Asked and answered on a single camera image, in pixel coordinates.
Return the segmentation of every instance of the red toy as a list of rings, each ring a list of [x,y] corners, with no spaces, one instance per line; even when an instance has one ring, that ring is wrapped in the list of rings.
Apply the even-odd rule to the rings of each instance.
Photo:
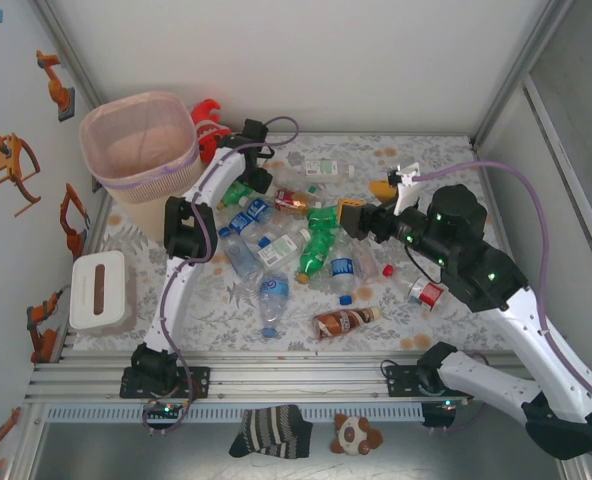
[[[208,98],[196,105],[191,113],[198,134],[200,159],[205,164],[209,164],[214,158],[220,139],[232,133],[229,128],[218,124],[219,116],[211,113],[212,110],[220,110],[220,104]]]

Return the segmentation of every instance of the white wall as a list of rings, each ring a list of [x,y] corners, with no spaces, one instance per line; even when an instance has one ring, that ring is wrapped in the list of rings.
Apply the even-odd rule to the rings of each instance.
[[[534,184],[551,236],[547,314],[592,368],[592,253],[522,90],[505,107],[480,156],[518,168]],[[541,237],[530,197],[511,175],[489,176],[512,253],[537,285]]]
[[[99,198],[92,198],[90,175],[78,143],[78,125],[88,108],[76,97],[76,116],[63,123],[47,91],[47,75],[36,64],[36,50],[53,53],[52,46],[27,2],[0,0],[0,134],[16,133],[34,150],[41,172],[26,182],[41,200],[14,218],[25,200],[10,183],[0,185],[0,424],[24,397],[32,371],[31,341],[26,309],[39,305],[52,292],[70,283],[72,256],[59,223],[65,183],[71,183],[87,207],[96,213]],[[56,67],[67,86],[69,76]],[[21,156],[24,173],[28,160]],[[70,224],[83,227],[70,208]],[[67,299],[49,326],[67,315]]]
[[[108,100],[213,97],[239,126],[473,134],[546,0],[52,0]]]

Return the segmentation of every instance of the plush panda toy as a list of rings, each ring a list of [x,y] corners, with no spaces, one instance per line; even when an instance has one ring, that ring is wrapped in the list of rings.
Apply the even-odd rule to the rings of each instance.
[[[334,424],[338,432],[332,442],[332,452],[347,455],[367,455],[383,443],[380,430],[371,428],[365,417],[348,417],[342,413],[336,414]]]

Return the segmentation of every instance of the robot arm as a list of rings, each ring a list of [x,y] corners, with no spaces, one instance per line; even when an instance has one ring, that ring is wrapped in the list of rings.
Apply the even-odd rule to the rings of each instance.
[[[163,242],[169,258],[165,284],[144,341],[132,354],[130,376],[124,376],[123,383],[137,384],[137,388],[156,395],[165,395],[177,385],[176,355],[168,338],[177,343],[202,264],[216,250],[218,237],[212,209],[237,179],[257,192],[267,191],[272,176],[257,166],[258,158],[273,155],[271,149],[269,156],[262,154],[259,146],[264,144],[267,133],[263,123],[246,120],[240,134],[221,139],[214,159],[198,181],[181,198],[167,200]]]
[[[390,183],[404,181],[404,175],[390,177]],[[483,240],[485,208],[464,185],[437,190],[427,214],[415,206],[398,214],[396,203],[394,199],[380,206],[345,207],[341,226],[358,239],[369,233],[378,243],[394,237],[438,264],[450,293],[496,326],[535,379],[506,375],[439,343],[419,360],[418,366],[427,372],[420,381],[438,383],[434,391],[446,387],[467,392],[506,412],[557,458],[592,451],[592,393],[547,343],[525,276],[509,256]],[[549,320],[547,328],[567,360],[592,385],[591,370]]]

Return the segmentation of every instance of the brown bottle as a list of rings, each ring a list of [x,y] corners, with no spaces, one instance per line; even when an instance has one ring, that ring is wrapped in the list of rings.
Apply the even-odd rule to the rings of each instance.
[[[380,310],[376,307],[354,308],[322,313],[313,318],[314,329],[319,340],[335,337],[354,328],[372,323],[380,318]]]

